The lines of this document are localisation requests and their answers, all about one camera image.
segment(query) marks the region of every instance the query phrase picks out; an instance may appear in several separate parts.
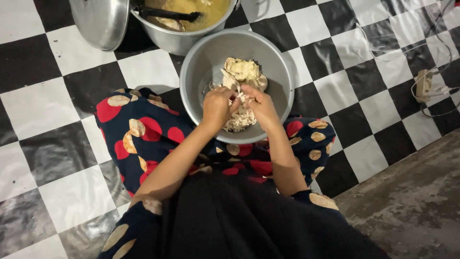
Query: concrete floor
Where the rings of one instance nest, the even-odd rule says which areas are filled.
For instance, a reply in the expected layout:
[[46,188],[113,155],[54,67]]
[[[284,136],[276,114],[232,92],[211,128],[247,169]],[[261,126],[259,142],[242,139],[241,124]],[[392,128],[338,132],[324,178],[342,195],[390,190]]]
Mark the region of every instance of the concrete floor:
[[334,199],[392,258],[460,258],[460,129]]

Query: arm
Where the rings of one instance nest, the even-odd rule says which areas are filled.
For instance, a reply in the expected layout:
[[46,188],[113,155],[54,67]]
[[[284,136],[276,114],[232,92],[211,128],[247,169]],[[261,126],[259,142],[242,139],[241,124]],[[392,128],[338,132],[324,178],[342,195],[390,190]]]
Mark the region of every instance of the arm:
[[273,180],[283,195],[308,190],[300,166],[294,157],[288,136],[280,122],[271,97],[250,86],[243,85],[243,92],[254,98],[247,105],[270,140],[270,158],[273,163]]
[[236,95],[228,88],[219,88],[206,95],[201,123],[150,173],[130,206],[146,196],[156,200],[169,198],[179,189],[198,154],[238,109],[240,100],[235,99]]

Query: power strip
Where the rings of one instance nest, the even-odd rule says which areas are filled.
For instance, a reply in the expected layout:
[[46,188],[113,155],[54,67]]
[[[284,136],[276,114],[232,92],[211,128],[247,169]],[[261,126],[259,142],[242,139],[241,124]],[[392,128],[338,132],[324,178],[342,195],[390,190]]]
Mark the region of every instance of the power strip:
[[416,100],[419,103],[426,103],[430,100],[430,90],[432,87],[433,73],[429,70],[420,70],[417,75],[417,89],[415,91]]

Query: chicken broth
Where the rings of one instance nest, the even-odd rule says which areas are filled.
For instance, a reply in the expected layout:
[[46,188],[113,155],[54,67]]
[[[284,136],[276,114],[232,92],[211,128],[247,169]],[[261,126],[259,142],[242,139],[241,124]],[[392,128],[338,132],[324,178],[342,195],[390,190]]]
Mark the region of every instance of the chicken broth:
[[[179,21],[183,31],[199,31],[217,23],[227,12],[230,0],[145,0],[145,5],[181,13],[202,12],[203,17],[193,23]],[[147,21],[158,23],[155,17],[147,17]]]

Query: pot handle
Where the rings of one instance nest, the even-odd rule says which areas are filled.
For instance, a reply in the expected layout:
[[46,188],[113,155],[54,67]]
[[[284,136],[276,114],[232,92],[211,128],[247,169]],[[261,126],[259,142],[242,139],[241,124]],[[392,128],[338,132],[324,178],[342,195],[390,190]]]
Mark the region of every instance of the pot handle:
[[241,5],[241,0],[236,0],[235,10],[238,10],[238,8],[240,8],[240,5]]

